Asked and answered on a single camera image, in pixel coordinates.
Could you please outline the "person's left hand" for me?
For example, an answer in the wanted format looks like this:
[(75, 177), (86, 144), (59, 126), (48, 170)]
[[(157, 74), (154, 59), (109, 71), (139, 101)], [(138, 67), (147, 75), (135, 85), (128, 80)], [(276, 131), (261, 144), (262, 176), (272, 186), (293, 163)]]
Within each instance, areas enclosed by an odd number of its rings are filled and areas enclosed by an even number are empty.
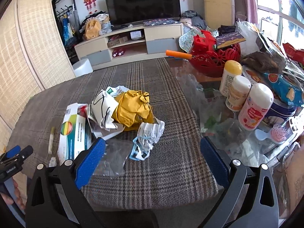
[(3, 192), (1, 192), (1, 196), (7, 205), (12, 205), (12, 204), (16, 203), (21, 210), (24, 210), (25, 205), (21, 198), (20, 190), (18, 189), (18, 183), (13, 178), (12, 178), (12, 183), (14, 185), (14, 195), (16, 196), (16, 201), (14, 201), (14, 199), (12, 197), (8, 196), (7, 194), (5, 194)]

